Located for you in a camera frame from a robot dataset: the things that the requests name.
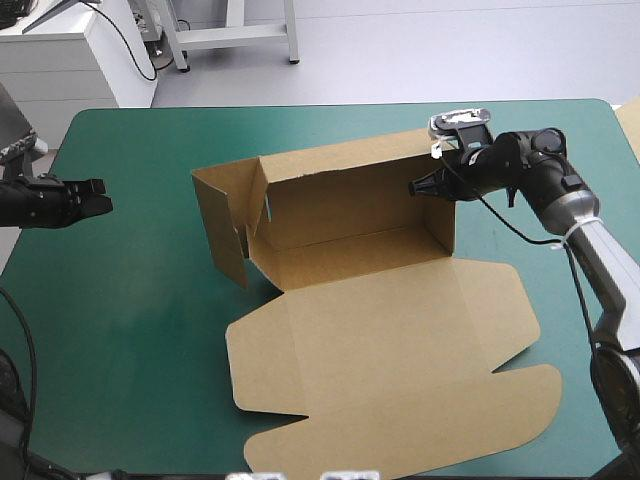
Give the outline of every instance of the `black cable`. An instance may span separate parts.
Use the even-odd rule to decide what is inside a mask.
[[[31,439],[31,430],[33,429],[33,419],[36,414],[36,398],[38,395],[38,363],[36,361],[36,347],[33,342],[33,336],[31,335],[31,328],[25,318],[24,314],[18,307],[18,304],[13,297],[7,292],[4,287],[0,287],[0,295],[2,295],[13,313],[15,313],[22,331],[24,332],[25,339],[27,340],[27,347],[29,349],[29,362],[31,364],[31,392],[29,394],[29,412],[27,416],[27,423],[22,431],[22,438],[20,439],[20,447],[22,450],[22,461],[25,464],[25,475],[28,473],[29,465],[29,440]]]
[[[455,176],[458,180],[460,180],[462,183],[464,183],[467,188],[469,188],[474,195],[476,196],[476,198],[478,200],[480,200],[482,202],[482,204],[487,207],[489,209],[489,211],[491,213],[493,213],[495,215],[495,217],[500,220],[502,222],[502,224],[507,227],[509,230],[511,230],[513,233],[515,233],[516,235],[518,235],[521,239],[523,239],[525,242],[530,243],[532,245],[551,245],[554,243],[560,243],[560,240],[558,240],[557,238],[549,238],[547,240],[535,240],[532,238],[529,238],[528,236],[526,236],[524,233],[522,233],[520,230],[518,230],[516,227],[514,227],[513,225],[511,225],[506,218],[504,218],[502,215],[500,215],[500,213],[498,213],[498,211],[493,208],[491,206],[491,204],[489,202],[487,202],[484,198],[482,198],[482,195],[480,194],[480,192],[473,186],[471,185],[465,178],[463,178],[458,172],[456,172],[450,165],[449,163],[443,158],[441,158],[440,160],[442,160],[443,165],[445,166],[445,168],[453,175]]]
[[[576,293],[578,294],[578,300],[580,301],[580,309],[582,310],[582,318],[584,319],[584,325],[587,329],[587,339],[589,340],[589,347],[591,348],[591,356],[594,361],[596,361],[596,341],[593,335],[593,325],[591,324],[591,319],[589,317],[589,309],[587,307],[587,302],[584,298],[584,292],[582,290],[582,285],[580,284],[580,278],[578,277],[578,269],[576,268],[576,262],[573,256],[573,251],[571,247],[566,243],[563,245],[564,251],[567,253],[567,260],[569,261],[569,268],[571,269],[571,277],[573,278],[573,284],[576,287]]]
[[[133,60],[133,64],[136,66],[136,68],[138,69],[138,72],[140,73],[140,75],[142,75],[142,78],[144,78],[145,80],[148,80],[150,82],[154,82],[157,78],[158,78],[158,71],[156,70],[156,68],[153,68],[153,77],[149,77],[147,76],[142,69],[140,68],[140,65],[138,64],[138,61],[136,60],[135,55],[133,54],[133,51],[131,50],[131,46],[129,45],[129,42],[127,41],[127,39],[124,37],[124,34],[122,33],[122,31],[118,28],[118,26],[114,23],[113,20],[111,20],[111,18],[109,18],[106,14],[102,13],[101,10],[97,9],[96,7],[94,7],[93,5],[91,5],[90,3],[85,2],[84,0],[78,0],[80,3],[86,5],[87,7],[89,7],[91,10],[93,10],[94,12],[96,12],[98,15],[100,15],[102,18],[104,18],[107,22],[109,22],[111,24],[111,26],[116,30],[116,32],[118,32],[118,35],[120,35],[120,38],[122,39],[122,41],[124,42],[125,47],[127,47],[127,50],[129,51],[129,55],[131,56],[131,60]]]

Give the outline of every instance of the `cardboard box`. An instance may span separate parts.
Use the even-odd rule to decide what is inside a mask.
[[[408,194],[430,146],[415,130],[193,172],[216,266],[246,286],[250,258],[284,292],[227,330],[238,407],[308,417],[247,441],[255,471],[398,478],[552,421],[554,367],[492,373],[539,337],[517,273],[452,258],[454,204]]]
[[[616,110],[616,116],[629,140],[633,153],[636,154],[636,158],[640,159],[640,98],[625,103]]]

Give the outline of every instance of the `cardboard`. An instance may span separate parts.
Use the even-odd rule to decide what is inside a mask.
[[[633,153],[640,159],[640,97],[618,108],[616,115]]]
[[[284,292],[227,330],[238,407],[308,417],[250,438],[254,471],[398,478],[552,421],[555,368],[492,373],[540,333],[517,273],[453,259],[454,204],[408,194],[430,146],[415,130],[193,172],[216,266],[246,286],[250,258]]]

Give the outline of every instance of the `white shelf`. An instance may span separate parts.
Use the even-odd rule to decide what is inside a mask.
[[[118,25],[142,70],[152,75],[127,0],[103,1],[97,8]],[[0,82],[50,147],[61,144],[83,110],[151,105],[157,82],[141,77],[115,29],[86,5],[22,34],[52,4],[40,2],[29,17],[0,31]]]

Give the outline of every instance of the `green tabletop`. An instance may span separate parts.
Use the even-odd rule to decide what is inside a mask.
[[[23,232],[2,277],[32,324],[39,356],[33,449],[80,471],[245,469],[245,440],[291,418],[235,407],[224,331],[278,292],[255,269],[248,291],[215,270],[191,169],[422,127],[430,115],[463,106],[96,110],[76,117],[54,172],[104,178],[115,210],[65,230]],[[496,134],[562,128],[570,160],[600,196],[609,229],[640,257],[640,172],[608,104],[473,106],[491,110]],[[489,199],[525,232],[546,236],[521,197],[511,210],[503,193]],[[506,368],[551,363],[562,372],[564,392],[554,422],[533,442],[437,473],[593,473],[617,450],[590,384],[564,254],[524,244],[475,202],[459,206],[456,255],[517,267],[542,337]],[[593,295],[589,300],[597,318]],[[0,308],[0,346],[28,383],[18,323],[4,304]]]

